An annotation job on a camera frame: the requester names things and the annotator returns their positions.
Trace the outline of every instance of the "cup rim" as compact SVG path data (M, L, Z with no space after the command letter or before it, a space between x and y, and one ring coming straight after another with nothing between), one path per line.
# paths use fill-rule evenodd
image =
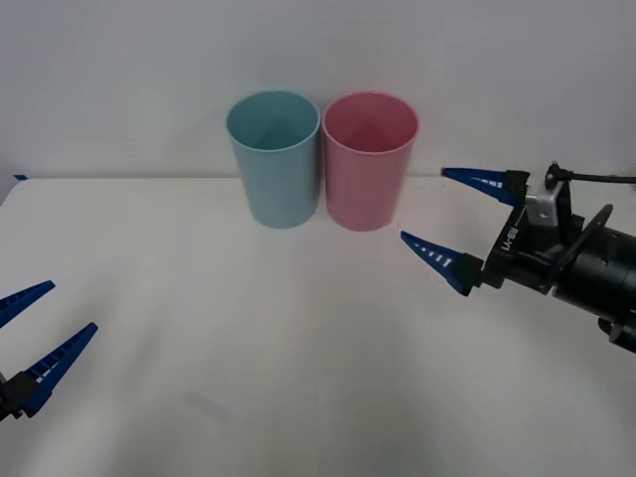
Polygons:
M334 107L337 103L339 103L340 101L342 101L343 99L347 99L349 97L352 96L357 96L360 94L377 94L380 96L385 96L385 97L389 97L391 99L395 99L398 102L401 102L403 105L405 105L415 116L415 131L412 135L412 137L405 142L402 146L396 147L395 149L389 149L387 151L381 151L381 152L371 152L371 151L361 151L359 149L354 149L353 147L349 147L345 144L343 144L342 142L336 140L336 138L334 138L331 133L329 132L329 129L327 129L327 115L329 114L329 111L331 110L332 107ZM325 110L325 113L322 116L322 131L325 134L325 136L327 136L328 139L330 139L331 141L333 141L335 144L338 144L338 146L342 147L343 149L346 149L348 151L351 152L355 152L356 154L362 154L365 156L383 156L386 154L392 154L394 152L398 152L402 149L405 149L406 147L409 147L410 145L412 145L413 142L415 142L415 138L417 137L417 134L419 133L419 116L417 115L417 112L415 112L415 110L412 108L412 106L410 104L408 104L405 100L403 100L401 97L397 97L394 94L390 94L388 92L384 92L384 91L377 91L377 90L373 90L373 89L369 89L369 90L363 90L363 91L356 91L356 92L352 92L350 94L345 94L344 96L339 97L338 99L336 99L334 102L332 102L329 107Z
M282 147L280 149L258 149L255 147L251 147L251 146L247 146L246 144L243 144L242 142L240 142L238 139L236 139L234 137L234 135L232 134L232 132L230 131L230 126L228 125L228 121L230 120L230 115L232 114L232 111L235 110L235 108L241 104L244 101L247 101L248 99L258 96L260 94L266 94L268 92L286 92L288 94L300 97L301 99L304 99L305 101L307 101L316 111L316 114L318 115L318 120L316 121L316 126L313 128L313 130L311 131L310 134L307 135L307 137L305 137L302 141L299 141L295 144L292 144L291 146L287 146L287 147ZM309 141L312 137L315 137L316 133L318 132L318 130L320 129L320 126L322 125L322 114L320 113L320 109L318 108L318 106L316 105L316 103L314 101L312 101L306 94L303 94L302 92L299 91L295 91L293 89L285 89L284 87L282 88L272 88L272 89L263 89L261 91L257 91L257 92L252 92L250 94L247 94L245 96L243 96L241 99L239 99L238 101L236 101L234 103L234 105L230 108L230 111L228 112L228 115L226 116L226 131L228 132L228 134L230 135L230 138L233 142L235 142L236 144L238 144L240 147L244 148L244 149L248 149L250 151L254 151L254 152L272 152L272 153L276 153L276 152L284 152L290 149L294 149L302 144L304 144L305 142Z

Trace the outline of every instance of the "robotic arm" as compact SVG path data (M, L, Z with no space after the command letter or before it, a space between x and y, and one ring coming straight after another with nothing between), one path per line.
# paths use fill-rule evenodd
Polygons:
M45 281L0 299L0 328L53 288L55 284L52 281ZM23 414L33 417L49 400L55 386L96 331L97 325L89 323L52 353L9 381L0 374L0 421L9 415L16 419Z
M574 174L558 166L545 177L524 171L448 168L442 175L513 208L484 262L401 232L402 240L468 296L482 283L501 288L506 279L594 313L610 343L636 353L636 238L605 227L612 206L585 227L571 212L572 180L636 183L636 178Z

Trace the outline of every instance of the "black cable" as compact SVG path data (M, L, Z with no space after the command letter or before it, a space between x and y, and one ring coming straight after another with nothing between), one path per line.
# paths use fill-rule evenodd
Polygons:
M621 176L595 176L591 174L576 174L567 169L562 169L557 163L548 169L546 175L546 186L552 189L557 181L583 181L583 182L600 182L605 184L636 184L636 177Z
M572 181L604 182L608 184L636 184L636 177L593 176L589 174L572 174Z

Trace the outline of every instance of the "light blue cup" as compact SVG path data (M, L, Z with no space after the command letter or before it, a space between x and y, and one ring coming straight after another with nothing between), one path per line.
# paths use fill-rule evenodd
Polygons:
M307 222L320 194L320 111L290 91L264 91L228 115L238 167L254 218L288 229Z

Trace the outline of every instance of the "metal bracket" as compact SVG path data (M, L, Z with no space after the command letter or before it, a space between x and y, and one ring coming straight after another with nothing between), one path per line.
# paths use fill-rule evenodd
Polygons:
M558 181L552 190L546 188L544 177L532 174L526 191L528 221L534 226L558 227L557 198L564 181Z

